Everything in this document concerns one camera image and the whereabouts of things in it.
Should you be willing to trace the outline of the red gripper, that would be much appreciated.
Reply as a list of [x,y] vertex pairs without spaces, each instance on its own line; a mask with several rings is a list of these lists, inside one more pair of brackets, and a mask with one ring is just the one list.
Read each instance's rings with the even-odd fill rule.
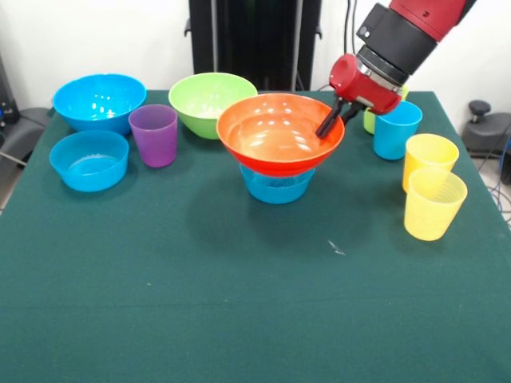
[[351,103],[350,108],[342,114],[343,123],[348,124],[366,107],[373,114],[387,114],[402,100],[398,90],[393,90],[389,85],[383,85],[382,82],[377,82],[370,75],[361,72],[357,57],[351,53],[342,55],[334,63],[329,76],[329,85],[339,98],[315,131],[319,139],[324,139],[332,130],[345,101],[358,102]]

